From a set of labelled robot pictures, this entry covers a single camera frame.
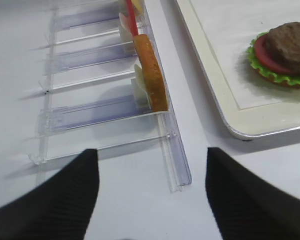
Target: toy burger bun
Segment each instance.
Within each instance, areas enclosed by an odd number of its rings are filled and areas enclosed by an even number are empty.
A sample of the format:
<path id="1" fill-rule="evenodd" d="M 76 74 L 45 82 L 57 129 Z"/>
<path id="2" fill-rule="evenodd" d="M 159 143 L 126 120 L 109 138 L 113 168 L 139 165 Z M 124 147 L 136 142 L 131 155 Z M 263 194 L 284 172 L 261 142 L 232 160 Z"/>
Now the toy burger bun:
<path id="1" fill-rule="evenodd" d="M 247 52 L 251 66 L 266 80 L 300 88 L 300 22 L 261 33 Z"/>

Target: white table surface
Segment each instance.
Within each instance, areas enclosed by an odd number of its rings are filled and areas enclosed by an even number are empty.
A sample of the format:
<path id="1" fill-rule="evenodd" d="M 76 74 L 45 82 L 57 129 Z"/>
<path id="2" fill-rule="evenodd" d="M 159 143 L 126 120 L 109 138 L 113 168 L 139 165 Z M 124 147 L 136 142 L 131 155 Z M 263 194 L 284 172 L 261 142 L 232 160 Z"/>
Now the white table surface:
<path id="1" fill-rule="evenodd" d="M 233 139 L 217 112 L 177 5 L 173 0 L 145 1 L 193 182 L 171 193 L 165 172 L 157 171 L 161 163 L 153 161 L 160 154 L 156 148 L 101 161 L 99 198 L 85 239 L 221 240 L 205 191 L 207 147 L 222 148 L 300 198 L 300 132 L 252 142 Z M 14 74 L 17 60 L 7 62 L 11 64 L 0 69 L 0 79 L 8 74 L 18 82 L 0 82 L 0 206 L 36 186 L 37 168 L 19 142 L 34 136 L 43 106 L 43 98 L 34 94 L 38 82 Z M 46 177 L 60 167 L 62 163 L 50 166 Z"/>

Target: transparent acrylic holder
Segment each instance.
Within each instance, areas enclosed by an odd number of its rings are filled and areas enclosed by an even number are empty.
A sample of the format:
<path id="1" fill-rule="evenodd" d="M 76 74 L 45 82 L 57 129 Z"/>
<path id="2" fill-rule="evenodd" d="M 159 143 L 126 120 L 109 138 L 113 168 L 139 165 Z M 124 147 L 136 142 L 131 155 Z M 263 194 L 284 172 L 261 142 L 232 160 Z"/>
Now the transparent acrylic holder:
<path id="1" fill-rule="evenodd" d="M 118 31 L 107 30 L 114 26 L 110 23 L 118 23 L 115 9 L 124 9 L 121 4 L 125 1 L 66 6 L 69 2 L 61 1 L 63 7 L 54 8 L 46 80 L 40 82 L 45 103 L 29 158 L 42 165 L 72 159 L 86 148 L 98 149 L 105 159 L 114 157 L 112 152 L 119 156 L 127 149 L 138 152 L 160 146 L 171 190 L 189 185 L 191 174 L 166 83 L 169 110 L 152 112 L 148 95 L 136 79 L 134 65 L 140 63 L 129 34 L 120 26 Z M 92 14 L 104 6 L 108 14 Z M 160 64 L 146 9 L 138 21 L 139 33 L 148 34 Z M 82 29 L 89 26 L 99 28 L 84 35 Z M 77 35 L 58 39 L 62 31 L 63 36 L 69 31 Z"/>

